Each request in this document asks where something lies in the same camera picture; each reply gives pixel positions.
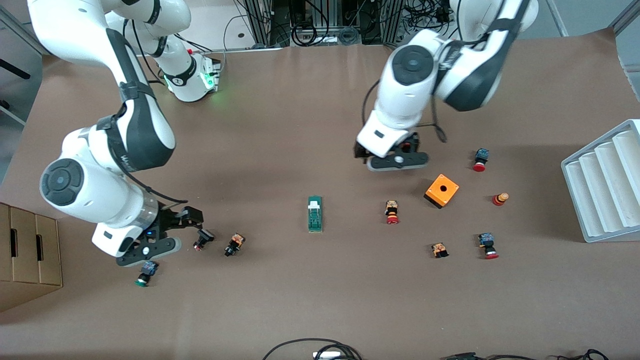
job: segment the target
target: brown table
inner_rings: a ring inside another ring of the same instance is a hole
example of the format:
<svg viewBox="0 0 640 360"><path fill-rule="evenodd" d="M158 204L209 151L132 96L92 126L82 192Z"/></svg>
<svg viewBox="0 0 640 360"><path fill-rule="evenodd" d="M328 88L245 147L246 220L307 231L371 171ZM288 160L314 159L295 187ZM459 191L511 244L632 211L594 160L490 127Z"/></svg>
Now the brown table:
<svg viewBox="0 0 640 360"><path fill-rule="evenodd" d="M368 359L588 347L637 359L640 244L584 243L560 171L562 159L639 114L611 30L517 42L488 106L439 104L447 144L420 130L428 168L374 174L351 147L388 54L229 54L221 92L193 104L156 86L178 147L139 178L189 198L218 241L194 252L195 232L174 232L184 248L141 289L138 269L118 268L91 244L91 224L61 218L65 287L0 314L0 354L260 359L281 341L323 336ZM0 200L61 217L38 194L42 170L68 132L118 105L107 70L47 62ZM482 174L470 169L479 147L491 151ZM440 173L460 185L444 209L422 198ZM511 196L501 208L490 202L499 192ZM323 196L322 234L307 232L309 195ZM385 224L388 199L399 202L399 225ZM226 258L235 231L247 242ZM485 231L499 259L483 260L476 234ZM429 246L440 241L451 255L433 259ZM308 359L318 347L274 359Z"/></svg>

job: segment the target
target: green rectangular block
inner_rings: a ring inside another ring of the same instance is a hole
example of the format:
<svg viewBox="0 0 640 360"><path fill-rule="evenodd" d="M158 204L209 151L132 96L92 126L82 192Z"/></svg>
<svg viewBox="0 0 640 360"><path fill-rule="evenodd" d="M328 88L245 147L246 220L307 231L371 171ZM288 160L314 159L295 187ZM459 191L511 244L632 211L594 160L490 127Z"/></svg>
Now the green rectangular block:
<svg viewBox="0 0 640 360"><path fill-rule="evenodd" d="M322 232L322 198L320 196L310 196L307 204L309 212L309 232Z"/></svg>

